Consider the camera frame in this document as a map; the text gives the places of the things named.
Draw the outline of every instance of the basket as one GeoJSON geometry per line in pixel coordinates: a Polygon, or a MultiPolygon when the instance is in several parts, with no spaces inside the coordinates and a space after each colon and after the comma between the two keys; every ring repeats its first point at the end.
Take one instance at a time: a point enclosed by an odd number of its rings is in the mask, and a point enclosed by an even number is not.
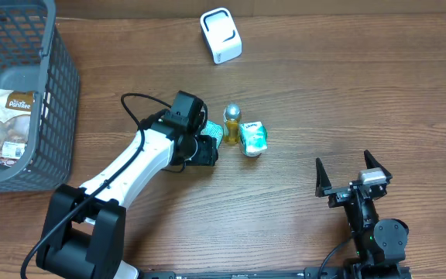
{"type": "Polygon", "coordinates": [[[80,78],[52,0],[0,0],[0,89],[34,91],[29,140],[0,191],[50,190],[70,175],[80,78]]]}

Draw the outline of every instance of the bottle cap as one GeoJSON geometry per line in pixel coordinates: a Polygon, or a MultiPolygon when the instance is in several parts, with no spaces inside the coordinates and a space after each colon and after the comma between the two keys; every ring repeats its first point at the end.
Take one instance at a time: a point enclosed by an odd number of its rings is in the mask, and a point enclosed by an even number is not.
{"type": "Polygon", "coordinates": [[[239,106],[236,104],[228,105],[225,109],[225,118],[239,121],[241,118],[239,106]]]}

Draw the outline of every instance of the bottle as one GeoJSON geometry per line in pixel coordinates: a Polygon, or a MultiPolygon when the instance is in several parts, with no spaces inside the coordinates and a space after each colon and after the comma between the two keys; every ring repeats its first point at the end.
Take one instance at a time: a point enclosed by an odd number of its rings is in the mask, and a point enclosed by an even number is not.
{"type": "Polygon", "coordinates": [[[223,140],[226,143],[238,143],[238,124],[241,118],[242,114],[238,105],[232,103],[225,108],[223,112],[223,121],[225,122],[223,125],[223,140]]]}

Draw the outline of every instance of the white barcode label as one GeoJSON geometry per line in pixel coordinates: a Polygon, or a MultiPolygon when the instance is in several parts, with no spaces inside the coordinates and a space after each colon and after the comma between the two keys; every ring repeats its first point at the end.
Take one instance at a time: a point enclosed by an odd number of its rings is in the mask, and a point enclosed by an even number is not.
{"type": "Polygon", "coordinates": [[[20,159],[25,152],[24,143],[5,142],[3,144],[2,156],[9,159],[20,159]]]}

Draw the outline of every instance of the brown tabletop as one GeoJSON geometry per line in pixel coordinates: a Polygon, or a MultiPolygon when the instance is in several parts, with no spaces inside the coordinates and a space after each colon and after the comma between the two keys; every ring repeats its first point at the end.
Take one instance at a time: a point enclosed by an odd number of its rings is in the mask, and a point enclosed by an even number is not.
{"type": "MultiPolygon", "coordinates": [[[[262,121],[252,160],[222,144],[215,167],[157,174],[128,211],[125,260],[177,272],[317,266],[348,237],[344,210],[314,196],[320,157],[335,186],[368,149],[393,174],[381,218],[410,227],[415,278],[446,278],[446,15],[240,18],[243,54],[215,66],[198,19],[60,22],[81,74],[70,185],[107,167],[136,126],[120,95],[202,98],[222,124],[229,102],[262,121]]],[[[136,115],[161,107],[129,99],[136,115]]],[[[0,194],[0,278],[17,278],[39,239],[50,192],[0,194]]],[[[330,265],[355,256],[353,245],[330,265]]],[[[53,278],[29,267],[29,278],[53,278]]]]}

